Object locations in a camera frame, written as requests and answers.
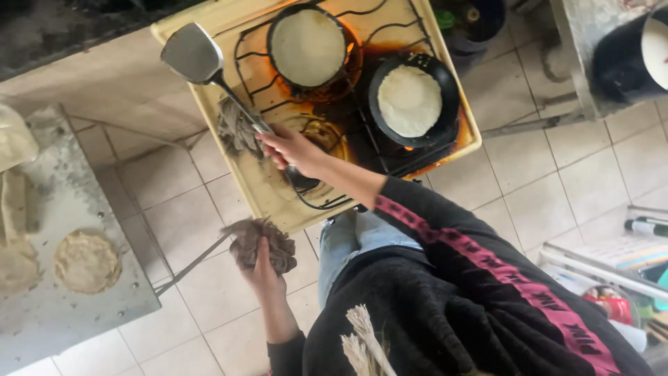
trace burner grate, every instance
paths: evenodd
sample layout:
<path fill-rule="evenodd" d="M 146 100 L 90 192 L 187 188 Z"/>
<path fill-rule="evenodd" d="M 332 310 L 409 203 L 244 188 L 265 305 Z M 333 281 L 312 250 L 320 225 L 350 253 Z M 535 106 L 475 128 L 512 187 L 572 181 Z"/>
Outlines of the burner grate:
<path fill-rule="evenodd" d="M 362 17 L 369 16 L 369 15 L 372 15 L 372 14 L 378 12 L 378 11 L 381 11 L 383 9 L 383 7 L 385 7 L 390 1 L 391 0 L 381 0 L 375 7 L 372 7 L 371 9 L 369 9 L 367 11 L 353 11 L 353 10 L 342 11 L 340 13 L 334 14 L 334 17 L 336 17 L 337 19 L 340 19 L 341 17 L 346 16 L 346 15 L 355 15 L 355 16 L 362 16 Z M 426 29 L 425 29 L 422 18 L 418 14 L 418 11 L 415 8 L 415 5 L 413 4 L 413 1 L 412 0 L 399 0 L 399 1 L 403 1 L 404 5 L 408 6 L 408 9 L 410 10 L 410 15 L 411 15 L 410 20 L 406 20 L 408 22 L 403 22 L 403 23 L 392 22 L 392 23 L 385 23 L 383 25 L 377 26 L 371 33 L 369 33 L 369 35 L 366 37 L 365 41 L 360 44 L 360 49 L 362 50 L 362 53 L 364 51 L 364 48 L 369 46 L 369 44 L 371 44 L 373 42 L 373 38 L 376 37 L 379 34 L 379 32 L 381 32 L 385 29 L 389 29 L 389 28 L 409 28 L 409 27 L 417 26 L 417 28 L 420 31 L 420 36 L 417 38 L 417 40 L 407 42 L 407 43 L 402 43 L 403 46 L 397 48 L 395 52 L 397 54 L 401 54 L 401 53 L 409 51 L 411 48 L 414 48 L 414 47 L 416 47 L 416 46 L 418 46 L 419 44 L 422 43 L 422 44 L 426 45 L 426 47 L 428 48 L 428 53 L 430 53 L 431 55 L 435 55 L 434 47 L 431 43 L 431 40 L 429 38 L 429 35 L 428 35 Z M 303 1 L 303 2 L 320 5 L 320 4 L 323 4 L 323 3 L 334 3 L 334 0 L 309 0 L 309 1 Z M 290 98 L 285 99 L 284 101 L 276 103 L 276 104 L 273 104 L 272 102 L 262 103 L 263 101 L 260 98 L 261 94 L 268 91 L 268 90 L 271 90 L 272 88 L 274 88 L 277 85 L 277 82 L 279 81 L 278 73 L 274 72 L 273 77 L 270 80 L 268 80 L 268 82 L 266 84 L 263 84 L 261 87 L 255 88 L 253 90 L 251 90 L 249 88 L 249 82 L 248 81 L 250 80 L 250 78 L 247 77 L 247 76 L 244 76 L 243 69 L 242 69 L 242 63 L 246 59 L 249 59 L 251 57 L 268 58 L 269 54 L 261 52 L 262 49 L 258 49 L 258 48 L 256 48 L 255 50 L 251 50 L 249 52 L 246 52 L 244 54 L 240 54 L 240 48 L 242 46 L 246 47 L 245 46 L 246 41 L 248 41 L 250 38 L 252 38 L 254 36 L 254 33 L 261 32 L 261 30 L 264 29 L 264 28 L 268 29 L 269 26 L 271 25 L 271 23 L 274 21 L 274 18 L 275 17 L 272 17 L 271 19 L 268 19 L 268 20 L 266 20 L 266 21 L 264 21 L 264 22 L 262 22 L 258 25 L 252 26 L 252 27 L 250 27 L 246 30 L 241 31 L 240 34 L 239 34 L 240 37 L 237 40 L 236 45 L 234 47 L 234 66 L 236 68 L 236 72 L 237 72 L 239 78 L 241 78 L 242 87 L 244 88 L 244 91 L 246 92 L 246 94 L 250 98 L 251 104 L 254 107 L 258 108 L 260 110 L 261 114 L 265 114 L 267 112 L 276 110 L 276 109 L 278 109 L 280 107 L 283 107 L 283 106 L 286 106 L 288 104 L 304 104 L 305 103 L 305 101 L 298 101 L 298 100 L 293 100 L 293 99 L 290 99 Z M 263 43 L 263 45 L 260 46 L 260 47 L 266 49 L 266 43 Z M 346 97 L 352 98 L 352 101 L 354 103 L 353 112 L 356 113 L 356 115 L 358 116 L 359 122 L 361 123 L 363 128 L 366 129 L 366 134 L 368 136 L 368 140 L 371 141 L 371 145 L 373 146 L 373 154 L 374 154 L 373 157 L 375 157 L 375 159 L 377 159 L 379 161 L 379 164 L 380 164 L 380 167 L 381 167 L 381 171 L 379 171 L 379 172 L 383 172 L 385 174 L 393 175 L 393 176 L 397 176 L 397 177 L 402 177 L 402 176 L 406 175 L 407 173 L 414 172 L 414 171 L 406 171 L 405 169 L 402 169 L 402 168 L 397 169 L 397 168 L 390 167 L 389 160 L 392 157 L 389 157 L 389 156 L 385 155 L 381 151 L 381 149 L 379 147 L 378 136 L 374 134 L 373 123 L 371 123 L 367 119 L 367 115 L 365 114 L 365 112 L 363 110 L 363 106 L 362 106 L 361 101 L 359 99 L 358 90 L 355 90 L 355 85 L 353 85 L 353 83 L 351 82 L 350 76 L 351 76 L 351 72 L 348 72 L 348 74 L 345 77 L 345 81 L 348 85 L 348 90 L 349 90 L 349 94 L 346 95 Z M 349 136 L 353 132 L 364 132 L 364 131 L 360 130 L 360 129 L 352 130 L 352 131 L 346 132 L 345 135 Z M 438 149 L 438 151 L 442 152 L 444 147 L 440 147 Z M 426 161 L 426 160 L 429 160 L 430 157 L 433 157 L 436 154 L 436 152 L 430 151 L 430 152 L 424 153 L 424 155 L 422 155 L 420 157 L 420 160 L 423 161 L 423 162 Z M 297 188 L 295 186 L 295 184 L 289 178 L 288 178 L 288 181 L 292 185 L 292 188 L 293 188 L 294 192 L 297 194 L 297 197 L 306 206 L 309 206 L 313 209 L 329 210 L 329 209 L 333 209 L 335 207 L 338 207 L 340 205 L 344 205 L 344 204 L 349 203 L 350 201 L 352 201 L 351 198 L 347 198 L 347 196 L 341 195 L 341 196 L 337 197 L 336 199 L 327 200 L 326 202 L 324 202 L 324 204 L 321 204 L 321 205 L 309 203 L 306 200 L 305 195 L 310 191 L 310 189 L 300 190 L 299 188 Z"/>

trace metal table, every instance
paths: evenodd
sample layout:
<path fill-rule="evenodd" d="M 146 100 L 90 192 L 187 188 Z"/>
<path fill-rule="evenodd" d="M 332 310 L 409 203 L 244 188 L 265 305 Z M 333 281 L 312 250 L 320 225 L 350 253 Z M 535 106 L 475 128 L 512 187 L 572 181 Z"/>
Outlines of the metal table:
<path fill-rule="evenodd" d="M 550 0 L 559 29 L 565 58 L 571 64 L 575 92 L 549 98 L 545 106 L 578 100 L 579 106 L 570 114 L 503 126 L 481 132 L 492 138 L 548 129 L 556 126 L 596 121 L 612 115 L 630 104 L 613 102 L 592 85 L 592 60 L 600 40 L 616 29 L 649 12 L 659 0 Z"/>
<path fill-rule="evenodd" d="M 39 224 L 29 239 L 38 253 L 41 279 L 24 293 L 0 296 L 0 375 L 160 308 L 63 112 L 47 107 L 26 121 L 40 154 L 18 168 L 30 182 L 27 206 L 34 205 L 39 214 L 29 216 Z M 103 231 L 119 254 L 120 277 L 99 294 L 72 292 L 53 275 L 58 243 L 79 228 Z"/>

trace metal rack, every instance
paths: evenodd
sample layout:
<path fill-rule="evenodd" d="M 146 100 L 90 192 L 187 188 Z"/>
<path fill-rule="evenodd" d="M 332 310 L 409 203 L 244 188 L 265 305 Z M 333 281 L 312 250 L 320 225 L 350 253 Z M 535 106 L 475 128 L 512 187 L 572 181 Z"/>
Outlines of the metal rack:
<path fill-rule="evenodd" d="M 316 5 L 318 5 L 318 4 L 322 4 L 322 3 L 326 2 L 326 1 L 327 1 L 327 0 L 308 0 L 308 1 L 305 1 L 305 2 L 306 2 L 306 3 L 312 3 L 312 4 L 316 4 Z M 367 11 L 352 11 L 352 10 L 346 10 L 346 11 L 343 11 L 343 12 L 340 12 L 340 13 L 334 15 L 334 17 L 336 17 L 337 19 L 339 19 L 340 17 L 343 17 L 344 15 L 358 15 L 358 16 L 369 15 L 369 14 L 374 13 L 374 12 L 378 11 L 379 9 L 381 9 L 385 4 L 387 4 L 388 1 L 389 1 L 389 0 L 382 0 L 378 5 L 376 5 L 375 7 L 371 8 L 371 9 L 369 9 L 369 10 L 367 10 Z M 433 47 L 433 45 L 432 45 L 432 43 L 431 43 L 431 41 L 430 41 L 430 38 L 429 38 L 429 35 L 428 35 L 426 29 L 425 29 L 425 26 L 424 26 L 424 24 L 423 24 L 422 18 L 418 15 L 418 11 L 417 11 L 417 9 L 415 8 L 415 5 L 413 4 L 413 1 L 412 1 L 412 0 L 405 0 L 405 2 L 407 3 L 407 5 L 409 5 L 409 8 L 410 8 L 410 10 L 411 10 L 411 13 L 412 13 L 412 15 L 413 15 L 415 18 L 414 18 L 412 21 L 408 22 L 408 23 L 386 23 L 385 25 L 381 25 L 381 26 L 377 27 L 375 30 L 373 30 L 373 31 L 369 34 L 369 36 L 367 37 L 367 39 L 366 39 L 363 43 L 361 43 L 361 45 L 359 46 L 361 51 L 363 51 L 363 48 L 366 47 L 366 46 L 368 46 L 369 43 L 371 42 L 371 40 L 373 39 L 373 37 L 376 36 L 376 35 L 378 34 L 378 32 L 381 31 L 381 30 L 383 30 L 383 29 L 387 29 L 387 28 L 389 28 L 389 27 L 402 27 L 402 28 L 407 28 L 407 27 L 411 27 L 411 26 L 416 25 L 416 26 L 419 27 L 419 29 L 420 29 L 420 31 L 421 31 L 421 33 L 422 33 L 422 37 L 419 38 L 419 39 L 416 40 L 416 41 L 413 41 L 413 42 L 410 42 L 410 43 L 406 44 L 406 45 L 403 46 L 402 48 L 399 48 L 399 49 L 397 50 L 397 53 L 400 54 L 400 53 L 406 52 L 406 51 L 409 50 L 410 48 L 412 48 L 412 47 L 414 47 L 414 46 L 416 46 L 416 45 L 419 45 L 419 44 L 421 44 L 421 43 L 424 43 L 424 44 L 426 44 L 426 45 L 428 46 L 429 53 L 430 53 L 431 55 L 433 55 L 433 56 L 435 55 L 435 53 L 434 53 L 434 47 Z M 248 29 L 243 30 L 242 32 L 240 32 L 240 37 L 239 37 L 239 39 L 238 39 L 238 41 L 237 41 L 237 43 L 236 43 L 236 45 L 235 45 L 235 47 L 234 47 L 234 66 L 235 66 L 235 68 L 236 68 L 236 72 L 237 72 L 238 76 L 241 78 L 242 87 L 244 88 L 244 91 L 246 92 L 246 95 L 248 95 L 248 97 L 250 98 L 250 102 L 251 102 L 251 104 L 252 104 L 254 107 L 258 108 L 258 109 L 260 110 L 260 113 L 261 113 L 261 114 L 264 114 L 264 113 L 266 113 L 266 112 L 275 110 L 276 108 L 285 106 L 285 105 L 290 104 L 290 103 L 291 103 L 291 104 L 302 104 L 302 103 L 304 103 L 304 101 L 297 101 L 297 100 L 293 100 L 293 99 L 290 99 L 290 98 L 288 98 L 288 99 L 286 99 L 286 100 L 284 100 L 284 101 L 282 101 L 282 102 L 280 102 L 280 103 L 278 103 L 278 104 L 273 104 L 273 105 L 270 105 L 270 106 L 267 106 L 267 104 L 261 104 L 261 103 L 258 103 L 258 100 L 257 100 L 258 95 L 259 95 L 260 93 L 264 92 L 265 90 L 269 90 L 269 89 L 272 88 L 274 85 L 276 85 L 276 84 L 277 84 L 277 81 L 279 80 L 279 75 L 276 73 L 275 75 L 273 75 L 273 78 L 270 80 L 270 82 L 269 82 L 268 84 L 265 84 L 265 85 L 263 85 L 263 86 L 261 86 L 261 87 L 259 87 L 259 88 L 254 89 L 254 90 L 251 90 L 251 89 L 248 87 L 248 82 L 247 82 L 248 80 L 247 80 L 247 78 L 245 78 L 244 75 L 243 75 L 243 73 L 242 73 L 242 70 L 241 70 L 241 62 L 242 62 L 243 60 L 245 60 L 245 59 L 247 59 L 247 58 L 250 58 L 250 57 L 253 57 L 253 56 L 260 57 L 260 58 L 267 58 L 267 57 L 269 56 L 269 54 L 268 54 L 268 53 L 263 53 L 263 52 L 258 52 L 258 51 L 251 51 L 251 52 L 247 52 L 247 53 L 245 53 L 245 54 L 243 54 L 243 55 L 239 55 L 240 46 L 246 41 L 246 38 L 247 38 L 250 34 L 252 34 L 252 33 L 254 33 L 254 32 L 257 32 L 258 30 L 260 30 L 260 29 L 262 29 L 262 28 L 264 28 L 264 27 L 268 27 L 268 26 L 270 26 L 271 23 L 274 21 L 274 19 L 275 19 L 275 17 L 272 17 L 271 19 L 268 19 L 268 20 L 266 20 L 266 21 L 264 21 L 264 22 L 262 22 L 262 23 L 260 23 L 260 24 L 258 24 L 258 25 L 255 25 L 255 26 L 253 26 L 253 27 L 250 27 L 250 28 L 248 28 Z M 352 101 L 353 101 L 353 103 L 354 103 L 354 107 L 355 107 L 355 108 L 351 111 L 351 114 L 352 114 L 353 112 L 356 112 L 356 114 L 358 115 L 358 117 L 359 117 L 359 119 L 360 119 L 360 121 L 361 121 L 361 124 L 363 125 L 362 128 L 366 129 L 367 134 L 368 134 L 368 137 L 369 137 L 369 139 L 371 140 L 371 144 L 373 145 L 373 149 L 374 149 L 374 151 L 375 151 L 375 156 L 380 160 L 380 163 L 381 163 L 381 165 L 382 165 L 382 167 L 383 167 L 384 172 L 387 173 L 387 174 L 389 174 L 389 175 L 396 175 L 397 171 L 391 171 L 391 169 L 388 167 L 387 161 L 385 160 L 385 156 L 383 156 L 383 153 L 381 152 L 381 149 L 380 149 L 380 147 L 379 147 L 379 145 L 378 145 L 378 142 L 377 142 L 377 140 L 376 140 L 376 136 L 374 136 L 373 129 L 372 129 L 372 126 L 373 126 L 373 125 L 369 123 L 369 121 L 368 121 L 366 115 L 364 114 L 363 107 L 362 107 L 362 105 L 361 105 L 361 103 L 360 103 L 360 101 L 359 101 L 359 93 L 355 90 L 355 85 L 353 84 L 353 82 L 352 82 L 351 79 L 350 79 L 350 76 L 351 76 L 352 74 L 354 74 L 354 73 L 359 73 L 359 71 L 356 71 L 356 72 L 349 72 L 349 73 L 346 74 L 346 77 L 345 77 L 345 81 L 347 82 L 347 85 L 348 85 L 348 91 L 349 91 L 349 93 L 348 93 L 345 97 L 346 97 L 346 98 L 347 98 L 347 97 L 351 97 L 351 98 L 352 98 Z M 354 131 L 354 132 L 363 132 L 363 130 L 359 129 L 359 130 L 356 130 L 356 131 Z M 350 134 L 351 134 L 351 133 L 348 132 L 348 133 L 344 134 L 341 138 L 343 138 L 344 136 L 350 135 Z M 430 154 L 428 153 L 426 156 L 424 156 L 424 158 L 428 158 L 429 156 L 430 156 Z M 294 184 L 289 178 L 288 178 L 288 181 L 289 181 L 290 185 L 292 186 L 293 190 L 295 191 L 295 193 L 297 194 L 297 197 L 298 197 L 298 198 L 299 198 L 305 205 L 307 205 L 307 206 L 309 206 L 309 207 L 311 207 L 311 208 L 313 208 L 313 209 L 318 209 L 318 210 L 329 210 L 329 209 L 333 209 L 333 208 L 335 208 L 335 207 L 338 207 L 338 206 L 340 206 L 340 205 L 344 205 L 344 204 L 349 203 L 350 201 L 352 201 L 351 198 L 347 198 L 346 195 L 342 195 L 342 196 L 337 197 L 336 199 L 326 201 L 326 202 L 325 202 L 324 204 L 322 204 L 322 205 L 314 205 L 314 204 L 312 204 L 312 203 L 309 203 L 309 202 L 305 199 L 305 194 L 306 194 L 307 192 L 309 192 L 310 189 L 302 189 L 302 190 L 300 190 L 299 188 L 297 188 L 297 187 L 295 186 L 295 184 Z"/>

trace hand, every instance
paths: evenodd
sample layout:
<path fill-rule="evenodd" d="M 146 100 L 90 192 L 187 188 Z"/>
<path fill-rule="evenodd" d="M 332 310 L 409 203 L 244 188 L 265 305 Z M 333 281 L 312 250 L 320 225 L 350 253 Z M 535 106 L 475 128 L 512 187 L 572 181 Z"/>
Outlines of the hand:
<path fill-rule="evenodd" d="M 268 306 L 286 300 L 287 286 L 283 276 L 277 276 L 269 261 L 269 242 L 261 237 L 257 242 L 257 261 L 254 270 L 241 272 L 255 291 L 255 296 L 261 306 Z"/>
<path fill-rule="evenodd" d="M 295 130 L 279 124 L 271 127 L 276 134 L 258 133 L 255 137 L 265 143 L 265 152 L 276 166 L 284 170 L 293 165 L 302 175 L 317 179 L 329 155 Z"/>

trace gray rag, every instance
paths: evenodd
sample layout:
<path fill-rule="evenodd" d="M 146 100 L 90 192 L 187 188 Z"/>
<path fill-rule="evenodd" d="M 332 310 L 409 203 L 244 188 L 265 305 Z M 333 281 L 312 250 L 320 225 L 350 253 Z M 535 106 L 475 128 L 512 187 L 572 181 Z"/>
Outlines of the gray rag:
<path fill-rule="evenodd" d="M 255 268 L 257 243 L 263 236 L 267 237 L 269 262 L 276 274 L 280 276 L 297 266 L 295 241 L 288 238 L 288 234 L 279 230 L 268 219 L 243 219 L 222 229 L 222 232 L 236 236 L 230 246 L 230 252 L 241 270 Z"/>
<path fill-rule="evenodd" d="M 255 129 L 248 117 L 241 112 L 239 106 L 230 97 L 218 102 L 218 135 L 225 146 L 225 150 L 233 156 L 248 150 L 255 159 L 265 158 L 260 142 L 255 139 Z"/>

